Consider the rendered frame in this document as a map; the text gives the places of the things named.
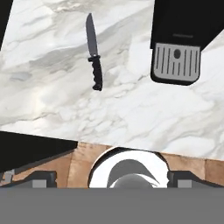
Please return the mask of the black coffee machine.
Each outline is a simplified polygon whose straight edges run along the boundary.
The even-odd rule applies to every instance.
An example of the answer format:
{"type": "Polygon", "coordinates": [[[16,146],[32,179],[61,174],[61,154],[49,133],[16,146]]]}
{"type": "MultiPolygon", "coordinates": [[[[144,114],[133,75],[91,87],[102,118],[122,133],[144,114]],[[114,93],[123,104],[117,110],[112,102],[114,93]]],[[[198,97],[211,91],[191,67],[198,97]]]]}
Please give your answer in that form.
{"type": "Polygon", "coordinates": [[[224,30],[224,0],[155,0],[150,77],[188,86],[200,77],[201,52],[224,30]]]}

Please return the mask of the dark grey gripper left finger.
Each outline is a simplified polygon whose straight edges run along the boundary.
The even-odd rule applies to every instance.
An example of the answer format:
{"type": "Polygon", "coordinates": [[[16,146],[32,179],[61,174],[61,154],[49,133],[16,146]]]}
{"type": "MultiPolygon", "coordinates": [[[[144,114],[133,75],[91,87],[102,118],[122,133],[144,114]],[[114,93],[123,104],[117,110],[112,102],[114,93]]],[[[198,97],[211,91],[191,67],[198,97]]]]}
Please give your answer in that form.
{"type": "Polygon", "coordinates": [[[56,179],[56,171],[34,171],[24,179],[13,181],[6,185],[2,185],[2,188],[56,188],[56,179]]]}

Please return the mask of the black handled knife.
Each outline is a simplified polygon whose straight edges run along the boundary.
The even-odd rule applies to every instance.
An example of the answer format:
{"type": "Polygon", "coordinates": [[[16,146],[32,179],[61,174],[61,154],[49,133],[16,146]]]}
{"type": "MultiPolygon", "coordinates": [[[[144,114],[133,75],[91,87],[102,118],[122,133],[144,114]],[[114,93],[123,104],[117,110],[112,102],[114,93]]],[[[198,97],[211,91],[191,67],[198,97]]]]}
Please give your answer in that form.
{"type": "Polygon", "coordinates": [[[102,91],[102,67],[100,62],[101,56],[98,54],[95,25],[91,13],[87,15],[86,19],[86,34],[87,34],[87,48],[90,55],[90,57],[87,60],[92,63],[93,75],[94,75],[93,90],[102,91]]]}

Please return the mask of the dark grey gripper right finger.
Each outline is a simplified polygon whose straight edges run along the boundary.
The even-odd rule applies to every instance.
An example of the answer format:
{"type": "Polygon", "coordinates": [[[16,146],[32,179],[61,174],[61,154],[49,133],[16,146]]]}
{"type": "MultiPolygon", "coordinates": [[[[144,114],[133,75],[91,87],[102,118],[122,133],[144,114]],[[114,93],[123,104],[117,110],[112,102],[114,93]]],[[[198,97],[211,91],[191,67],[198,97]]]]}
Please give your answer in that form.
{"type": "Polygon", "coordinates": [[[203,180],[191,171],[168,171],[167,178],[169,179],[167,186],[172,188],[223,188],[223,185],[203,180]]]}

